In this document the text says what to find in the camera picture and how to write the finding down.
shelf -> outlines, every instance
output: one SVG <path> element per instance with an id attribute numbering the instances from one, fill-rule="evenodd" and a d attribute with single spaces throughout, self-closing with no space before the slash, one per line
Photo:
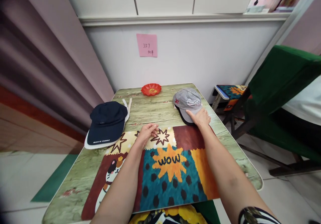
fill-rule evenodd
<path id="1" fill-rule="evenodd" d="M 144 24 L 176 24 L 176 23 L 208 23 L 208 22 L 253 22 L 253 21 L 285 21 L 291 13 L 244 13 L 244 14 L 212 14 L 188 16 L 134 16 L 118 18 L 79 18 L 82 26 L 122 26 Z"/>

cartoon cat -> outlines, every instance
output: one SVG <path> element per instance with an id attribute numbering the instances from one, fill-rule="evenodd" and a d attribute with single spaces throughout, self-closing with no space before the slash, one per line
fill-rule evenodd
<path id="1" fill-rule="evenodd" d="M 119 170 L 122 167 L 124 162 L 125 162 L 125 160 L 123 160 L 122 156 L 118 158 L 117 162 L 116 162 L 115 159 L 111 162 L 111 165 L 108 168 L 108 171 L 107 171 L 107 174 L 106 174 L 106 183 L 105 183 L 104 187 L 101 189 L 100 194 L 99 194 L 98 199 L 97 199 L 97 202 L 96 202 L 95 213 L 98 210 L 98 207 L 99 207 L 101 201 L 103 200 L 106 192 L 108 191 L 110 185 L 114 181 L 116 175 L 118 174 L 118 172 L 119 172 Z"/>

navy blue cap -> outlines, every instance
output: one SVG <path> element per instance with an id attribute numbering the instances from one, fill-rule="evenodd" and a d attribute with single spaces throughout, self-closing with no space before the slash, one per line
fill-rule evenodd
<path id="1" fill-rule="evenodd" d="M 123 133 L 127 108 L 111 101 L 97 105 L 90 114 L 92 120 L 87 143 L 106 144 L 117 141 Z"/>

green chair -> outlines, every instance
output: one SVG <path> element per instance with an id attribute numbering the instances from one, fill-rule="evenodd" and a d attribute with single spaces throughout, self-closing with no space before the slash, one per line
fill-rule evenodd
<path id="1" fill-rule="evenodd" d="M 269 170 L 272 176 L 321 170 L 321 153 L 295 139 L 272 118 L 276 110 L 320 75 L 321 56 L 276 45 L 250 81 L 246 91 L 223 120 L 223 124 L 231 122 L 231 134 L 235 139 L 249 133 L 294 153 L 297 162 L 286 165 L 239 144 L 241 148 L 279 165 L 279 168 Z M 239 112 L 241 107 L 245 121 L 235 129 L 235 113 Z"/>

white cloth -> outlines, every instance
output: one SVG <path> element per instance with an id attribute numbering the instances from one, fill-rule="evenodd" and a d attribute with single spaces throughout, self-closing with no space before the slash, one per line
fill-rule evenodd
<path id="1" fill-rule="evenodd" d="M 296 117 L 321 125 L 321 76 L 317 77 L 282 108 Z"/>

